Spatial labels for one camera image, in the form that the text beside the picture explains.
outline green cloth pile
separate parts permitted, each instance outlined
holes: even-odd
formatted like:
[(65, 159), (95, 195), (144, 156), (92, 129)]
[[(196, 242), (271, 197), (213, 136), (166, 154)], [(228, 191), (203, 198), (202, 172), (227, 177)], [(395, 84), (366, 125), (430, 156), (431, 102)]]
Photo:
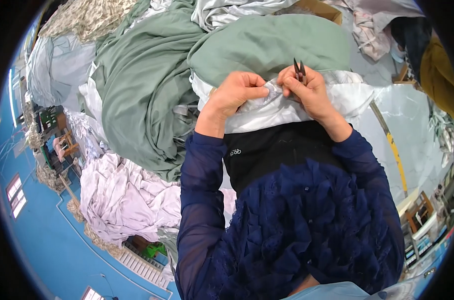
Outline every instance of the green cloth pile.
[(218, 87), (232, 71), (265, 80), (302, 61), (316, 71), (350, 70), (344, 30), (332, 21), (306, 14), (246, 16), (217, 28), (195, 44), (187, 63), (206, 83)]
[(99, 46), (92, 75), (102, 99), (102, 126), (109, 147), (165, 181), (180, 178), (185, 145), (196, 117), (175, 113), (198, 100), (188, 77), (190, 49), (205, 32), (190, 21), (192, 0), (111, 35)]

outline hand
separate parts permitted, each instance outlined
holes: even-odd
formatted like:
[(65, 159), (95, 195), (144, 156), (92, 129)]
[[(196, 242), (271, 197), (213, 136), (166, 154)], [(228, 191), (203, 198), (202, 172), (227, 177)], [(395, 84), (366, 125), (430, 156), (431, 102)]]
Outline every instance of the hand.
[(320, 73), (305, 66), (307, 86), (296, 80), (294, 66), (287, 67), (279, 73), (277, 83), (282, 85), (284, 96), (293, 92), (304, 106), (308, 115), (316, 121), (329, 117), (336, 111), (327, 96), (325, 81)]
[(263, 87), (264, 85), (265, 80), (255, 73), (232, 72), (214, 91), (202, 109), (202, 113), (209, 112), (221, 120), (226, 120), (235, 114), (245, 101), (266, 97), (269, 90)]

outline navy blue lace blouse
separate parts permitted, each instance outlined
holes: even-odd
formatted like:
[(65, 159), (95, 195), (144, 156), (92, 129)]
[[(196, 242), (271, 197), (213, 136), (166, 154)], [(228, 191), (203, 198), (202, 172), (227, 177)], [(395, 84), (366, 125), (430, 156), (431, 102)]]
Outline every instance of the navy blue lace blouse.
[(244, 189), (224, 229), (222, 139), (194, 133), (182, 165), (175, 281), (182, 299), (282, 299), (308, 274), (373, 294), (396, 283), (404, 236), (387, 176), (353, 130), (338, 167), (306, 159)]

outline thread snips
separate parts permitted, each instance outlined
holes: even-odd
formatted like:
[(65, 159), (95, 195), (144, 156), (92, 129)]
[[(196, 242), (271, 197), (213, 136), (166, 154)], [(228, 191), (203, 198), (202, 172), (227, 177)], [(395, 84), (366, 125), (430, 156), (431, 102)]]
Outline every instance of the thread snips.
[(304, 86), (307, 85), (307, 78), (305, 77), (305, 67), (304, 63), (300, 61), (300, 66), (297, 64), (297, 61), (294, 58), (294, 69), (295, 69), (295, 78), (302, 82)]

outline window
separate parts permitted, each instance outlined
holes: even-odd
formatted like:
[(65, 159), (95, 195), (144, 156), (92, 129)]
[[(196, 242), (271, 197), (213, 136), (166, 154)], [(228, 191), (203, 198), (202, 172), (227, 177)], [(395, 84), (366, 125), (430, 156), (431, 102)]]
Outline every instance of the window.
[(88, 286), (80, 300), (105, 300), (105, 298)]
[(23, 191), (21, 189), (22, 182), (20, 181), (19, 174), (15, 175), (12, 181), (8, 184), (6, 189), (7, 191), (7, 198), (8, 202), (10, 203), (10, 207), (12, 208), (12, 213), (14, 215), (14, 219), (20, 213), (20, 210), (25, 206), (27, 200)]

